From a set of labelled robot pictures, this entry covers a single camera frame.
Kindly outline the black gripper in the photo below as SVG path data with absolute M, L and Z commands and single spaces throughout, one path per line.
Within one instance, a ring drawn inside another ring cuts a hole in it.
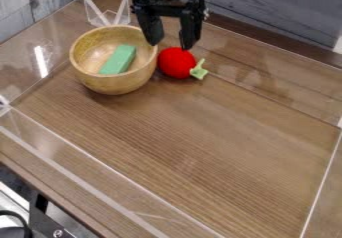
M 132 0 L 132 12 L 151 46 L 164 38 L 162 16 L 180 17 L 180 45 L 190 50 L 202 33 L 202 22 L 207 15 L 206 0 Z

